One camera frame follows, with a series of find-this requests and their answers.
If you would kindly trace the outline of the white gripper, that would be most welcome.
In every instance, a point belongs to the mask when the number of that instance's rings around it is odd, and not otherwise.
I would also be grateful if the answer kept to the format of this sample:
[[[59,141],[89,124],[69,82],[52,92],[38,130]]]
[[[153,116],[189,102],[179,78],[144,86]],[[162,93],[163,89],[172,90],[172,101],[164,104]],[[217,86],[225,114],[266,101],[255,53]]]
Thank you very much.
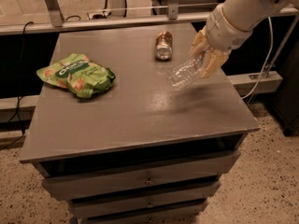
[[[199,77],[211,77],[226,63],[230,50],[240,48],[251,35],[252,31],[234,28],[224,16],[223,5],[217,5],[206,20],[206,27],[195,36],[189,51],[191,57],[204,56]]]

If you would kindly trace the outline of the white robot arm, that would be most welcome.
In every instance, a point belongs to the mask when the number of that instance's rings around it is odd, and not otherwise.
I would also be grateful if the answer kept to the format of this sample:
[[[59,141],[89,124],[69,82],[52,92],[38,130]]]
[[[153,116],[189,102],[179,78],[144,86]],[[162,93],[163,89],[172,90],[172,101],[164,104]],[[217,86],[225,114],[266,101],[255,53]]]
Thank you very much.
[[[204,53],[199,77],[211,77],[262,20],[279,13],[288,4],[299,7],[299,0],[225,0],[217,5],[190,49],[192,57]]]

